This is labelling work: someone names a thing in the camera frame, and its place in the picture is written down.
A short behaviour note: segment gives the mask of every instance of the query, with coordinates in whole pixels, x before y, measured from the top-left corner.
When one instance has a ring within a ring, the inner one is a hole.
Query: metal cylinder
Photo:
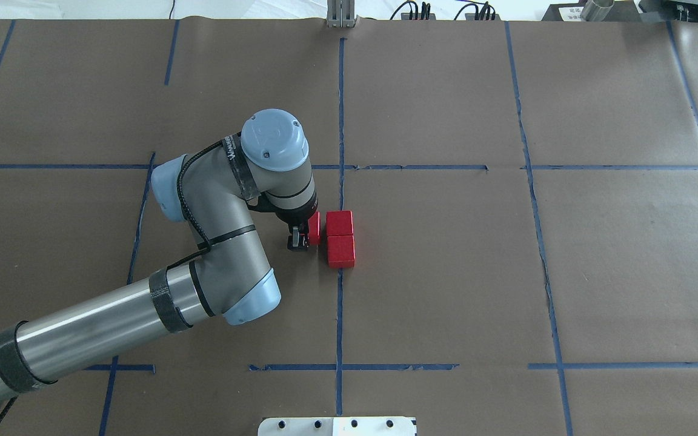
[[[613,7],[613,0],[589,0],[581,11],[585,21],[602,21]]]
[[[208,318],[188,265],[167,271],[167,281],[187,323]],[[144,279],[25,323],[16,331],[16,347],[28,372],[50,383],[167,334]],[[3,381],[6,371],[0,364],[0,404],[21,394]]]

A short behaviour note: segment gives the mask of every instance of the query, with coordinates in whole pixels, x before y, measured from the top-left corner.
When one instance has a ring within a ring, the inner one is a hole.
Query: metal bracket
[[[409,417],[310,417],[268,418],[258,436],[313,434],[315,436],[416,436],[416,418]]]
[[[354,27],[354,0],[327,0],[327,27]]]

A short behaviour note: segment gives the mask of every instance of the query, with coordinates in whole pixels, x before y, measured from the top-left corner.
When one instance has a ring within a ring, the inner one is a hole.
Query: silver arm segment
[[[247,201],[257,193],[288,228],[316,210],[308,142],[299,122],[264,110],[242,137],[194,160],[182,178],[183,203],[210,240],[210,250],[185,265],[153,273],[76,306],[0,332],[0,407],[19,394],[169,333],[222,314],[231,325],[254,320],[279,304],[279,287]],[[175,183],[185,156],[153,172],[153,191],[166,216],[185,220]],[[203,238],[193,228],[199,248]]]

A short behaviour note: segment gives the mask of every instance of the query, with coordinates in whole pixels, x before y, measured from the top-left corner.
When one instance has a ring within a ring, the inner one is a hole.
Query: red wooden cube
[[[308,218],[308,245],[319,245],[319,238],[322,235],[321,222],[319,221],[319,210],[311,218]]]
[[[354,236],[327,237],[327,265],[330,268],[352,268],[354,266]]]
[[[327,236],[346,236],[354,234],[351,210],[333,210],[325,216]]]

